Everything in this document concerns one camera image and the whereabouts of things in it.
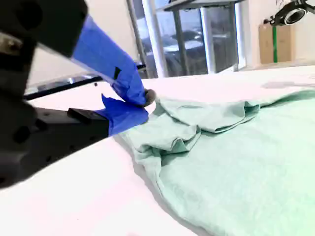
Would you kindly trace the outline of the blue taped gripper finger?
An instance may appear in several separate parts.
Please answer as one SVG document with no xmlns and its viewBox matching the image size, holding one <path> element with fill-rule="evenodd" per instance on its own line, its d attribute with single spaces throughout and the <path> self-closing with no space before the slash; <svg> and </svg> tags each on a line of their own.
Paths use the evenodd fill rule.
<svg viewBox="0 0 315 236">
<path fill-rule="evenodd" d="M 3 0 L 0 3 L 0 89 L 22 97 L 37 45 L 107 81 L 125 102 L 146 107 L 155 92 L 143 87 L 136 63 L 88 13 L 83 0 Z"/>
<path fill-rule="evenodd" d="M 148 112 L 142 107 L 105 96 L 102 103 L 104 108 L 96 111 L 38 108 L 34 132 L 34 170 L 39 171 L 148 119 Z"/>
</svg>

